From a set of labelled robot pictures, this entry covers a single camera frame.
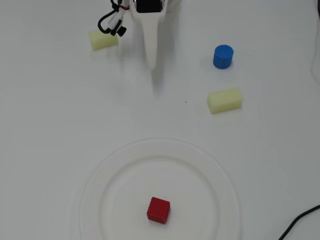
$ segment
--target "blue block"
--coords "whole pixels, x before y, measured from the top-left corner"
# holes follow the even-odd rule
[[[213,64],[218,69],[227,69],[232,63],[234,50],[228,45],[220,45],[214,51]]]

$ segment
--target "table surface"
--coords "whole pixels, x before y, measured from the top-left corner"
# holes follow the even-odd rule
[[[158,68],[125,17],[119,47],[92,52],[108,0],[2,0],[0,239],[73,240],[83,181],[143,138],[187,140],[234,182],[243,239],[277,240],[320,204],[319,18],[314,0],[182,0],[159,27]],[[215,47],[234,49],[229,69]],[[240,87],[243,108],[211,115],[207,94]],[[319,238],[320,213],[289,240]]]

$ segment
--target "black cord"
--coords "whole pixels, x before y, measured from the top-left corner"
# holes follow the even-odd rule
[[[100,30],[102,33],[104,33],[104,34],[109,34],[110,32],[112,32],[109,28],[108,28],[107,30],[104,30],[104,28],[101,26],[101,23],[102,23],[105,19],[107,19],[107,18],[110,17],[111,15],[119,12],[119,8],[122,8],[122,9],[124,9],[124,10],[129,10],[129,9],[130,9],[130,8],[121,6],[122,0],[118,0],[118,1],[117,1],[118,4],[116,4],[116,3],[114,2],[114,0],[110,0],[110,1],[111,1],[111,4],[112,4],[113,11],[109,12],[107,15],[104,15],[104,16],[99,20],[99,22],[98,22],[98,28],[99,28],[99,30]]]
[[[316,207],[314,207],[314,208],[312,208],[312,209],[310,209],[310,210],[308,210],[308,211],[306,211],[306,212],[304,212],[304,213],[302,213],[302,214],[300,214],[299,216],[297,216],[296,218],[295,218],[295,220],[291,223],[291,225],[287,228],[287,230],[285,230],[285,232],[282,234],[282,236],[279,238],[279,240],[283,240],[286,236],[287,236],[287,234],[291,231],[291,229],[294,227],[294,225],[300,220],[300,219],[302,219],[304,216],[306,216],[306,215],[308,215],[308,214],[310,214],[310,213],[312,213],[312,212],[314,212],[314,211],[316,211],[316,210],[318,210],[318,209],[320,209],[320,205],[319,206],[316,206]]]
[[[319,19],[320,19],[320,0],[318,0],[318,15],[319,15]]]

